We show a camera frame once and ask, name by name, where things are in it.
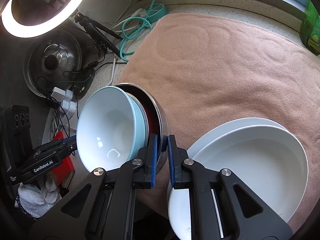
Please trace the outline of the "large steel bowl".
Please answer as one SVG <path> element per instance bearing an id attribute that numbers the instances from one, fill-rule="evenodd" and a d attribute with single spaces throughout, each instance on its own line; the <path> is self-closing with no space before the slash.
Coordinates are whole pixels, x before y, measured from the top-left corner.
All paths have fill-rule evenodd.
<path id="1" fill-rule="evenodd" d="M 119 83 L 116 85 L 126 93 L 131 94 L 138 99 L 145 108 L 148 109 L 153 119 L 153 124 L 156 126 L 158 135 L 158 156 L 157 156 L 157 170 L 156 173 L 164 166 L 167 154 L 168 135 L 170 134 L 170 126 L 167 115 L 158 101 L 144 88 L 134 83 Z"/>

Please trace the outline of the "light blue ceramic bowl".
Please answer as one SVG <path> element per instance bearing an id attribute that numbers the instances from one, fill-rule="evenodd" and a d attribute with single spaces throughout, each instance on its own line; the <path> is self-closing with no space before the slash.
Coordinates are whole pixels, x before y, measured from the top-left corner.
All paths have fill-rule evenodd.
<path id="1" fill-rule="evenodd" d="M 97 90 L 86 101 L 76 128 L 76 144 L 88 172 L 121 167 L 148 140 L 146 113 L 137 100 L 116 86 Z"/>

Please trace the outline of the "red steel bowl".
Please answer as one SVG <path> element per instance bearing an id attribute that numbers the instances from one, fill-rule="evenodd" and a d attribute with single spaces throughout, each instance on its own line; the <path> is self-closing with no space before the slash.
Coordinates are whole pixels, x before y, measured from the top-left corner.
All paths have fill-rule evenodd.
<path id="1" fill-rule="evenodd" d="M 139 105 L 141 111 L 143 112 L 146 129 L 148 130 L 146 134 L 146 142 L 149 142 L 150 136 L 152 135 L 152 133 L 157 133 L 157 129 L 156 129 L 156 126 L 153 124 L 153 119 L 148 109 L 145 108 L 138 99 L 136 100 L 136 103 Z"/>

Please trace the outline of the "floral plate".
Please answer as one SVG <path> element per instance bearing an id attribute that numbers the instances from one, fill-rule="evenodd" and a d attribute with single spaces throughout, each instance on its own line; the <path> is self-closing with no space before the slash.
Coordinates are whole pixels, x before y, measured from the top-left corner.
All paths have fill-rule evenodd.
<path id="1" fill-rule="evenodd" d="M 239 129 L 246 126 L 253 126 L 253 125 L 271 125 L 276 126 L 282 129 L 286 129 L 283 125 L 266 118 L 258 118 L 258 117 L 249 117 L 249 118 L 240 118 L 235 119 L 216 128 L 210 130 L 206 134 L 204 134 L 200 139 L 194 142 L 187 150 L 189 158 L 193 158 L 197 155 L 200 150 L 202 150 L 205 146 L 207 146 L 213 140 L 221 137 L 222 135 L 231 132 L 235 129 Z"/>

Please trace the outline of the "white plate grey branch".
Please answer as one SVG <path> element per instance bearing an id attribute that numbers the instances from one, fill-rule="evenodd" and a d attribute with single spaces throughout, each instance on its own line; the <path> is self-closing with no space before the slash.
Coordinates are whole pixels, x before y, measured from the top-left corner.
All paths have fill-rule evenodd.
<path id="1" fill-rule="evenodd" d="M 300 141 L 271 125 L 235 129 L 184 160 L 187 189 L 171 188 L 179 239 L 290 239 L 309 167 Z"/>

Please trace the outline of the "white work glove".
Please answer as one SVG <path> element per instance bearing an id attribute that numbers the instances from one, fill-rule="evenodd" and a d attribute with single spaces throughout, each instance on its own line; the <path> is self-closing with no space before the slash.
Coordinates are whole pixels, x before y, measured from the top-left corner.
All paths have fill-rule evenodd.
<path id="1" fill-rule="evenodd" d="M 39 180 L 38 186 L 20 183 L 14 207 L 30 218 L 39 219 L 62 199 L 56 179 L 49 172 Z"/>

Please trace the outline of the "steel pot lid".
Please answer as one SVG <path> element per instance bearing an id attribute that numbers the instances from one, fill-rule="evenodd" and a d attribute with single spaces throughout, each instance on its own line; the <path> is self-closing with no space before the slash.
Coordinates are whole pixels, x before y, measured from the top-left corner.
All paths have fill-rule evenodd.
<path id="1" fill-rule="evenodd" d="M 69 89 L 72 72 L 82 65 L 82 51 L 76 37 L 66 30 L 54 30 L 35 39 L 23 64 L 28 88 L 45 98 L 54 87 Z"/>

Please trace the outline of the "pink towel mat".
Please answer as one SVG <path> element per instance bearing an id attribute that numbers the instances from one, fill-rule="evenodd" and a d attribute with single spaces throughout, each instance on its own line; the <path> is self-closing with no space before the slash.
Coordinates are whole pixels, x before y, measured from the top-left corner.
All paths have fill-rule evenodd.
<path id="1" fill-rule="evenodd" d="M 200 14 L 163 17 L 120 79 L 148 91 L 164 109 L 178 146 L 225 122 L 272 119 L 308 156 L 306 194 L 289 224 L 297 231 L 319 200 L 319 59 L 271 31 Z"/>

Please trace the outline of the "black tripod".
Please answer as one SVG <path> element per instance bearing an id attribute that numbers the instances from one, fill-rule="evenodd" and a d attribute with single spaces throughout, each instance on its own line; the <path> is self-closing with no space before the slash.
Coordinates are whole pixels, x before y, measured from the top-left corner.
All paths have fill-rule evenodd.
<path id="1" fill-rule="evenodd" d="M 120 58 L 120 50 L 102 33 L 102 31 L 111 35 L 116 40 L 122 40 L 122 37 L 80 12 L 75 12 L 72 16 L 74 17 L 75 22 L 79 23 L 84 28 L 85 32 L 91 37 L 100 52 L 106 54 L 109 50 Z"/>

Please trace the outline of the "green dish soap bottle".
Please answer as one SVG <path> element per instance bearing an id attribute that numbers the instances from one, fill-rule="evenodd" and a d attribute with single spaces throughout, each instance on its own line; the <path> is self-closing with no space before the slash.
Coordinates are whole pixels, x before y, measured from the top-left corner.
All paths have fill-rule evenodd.
<path id="1" fill-rule="evenodd" d="M 316 56 L 319 55 L 319 13 L 310 0 L 305 6 L 305 15 L 300 26 L 300 39 L 304 46 Z"/>

